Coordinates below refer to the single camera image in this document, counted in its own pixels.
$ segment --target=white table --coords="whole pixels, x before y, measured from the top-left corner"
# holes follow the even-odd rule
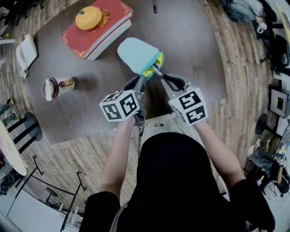
[[[21,158],[21,155],[7,131],[6,126],[0,120],[0,149],[5,158],[19,174],[26,176],[26,167]]]

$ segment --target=black shirt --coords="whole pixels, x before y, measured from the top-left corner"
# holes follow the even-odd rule
[[[120,203],[113,193],[87,200],[80,232],[108,232]],[[142,146],[137,186],[117,231],[246,231],[245,220],[272,231],[275,221],[257,184],[242,180],[219,192],[206,150],[192,138],[162,133]]]

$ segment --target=red book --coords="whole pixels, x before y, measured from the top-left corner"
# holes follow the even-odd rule
[[[120,0],[97,0],[92,6],[102,12],[100,23],[91,30],[81,30],[73,22],[61,37],[79,58],[87,58],[100,43],[105,43],[106,38],[109,35],[112,37],[117,28],[121,28],[120,26],[133,15],[133,10]]]

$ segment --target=light blue cloth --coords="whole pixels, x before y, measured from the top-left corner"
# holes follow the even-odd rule
[[[160,52],[157,48],[136,38],[127,38],[118,47],[118,54],[120,58],[134,73],[140,76],[145,70],[154,64],[161,53],[162,52]]]

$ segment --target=telephone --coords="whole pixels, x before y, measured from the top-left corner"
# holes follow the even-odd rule
[[[21,67],[20,75],[23,78],[27,77],[27,69],[36,59],[37,52],[30,34],[27,34],[21,44],[16,48],[16,58]]]

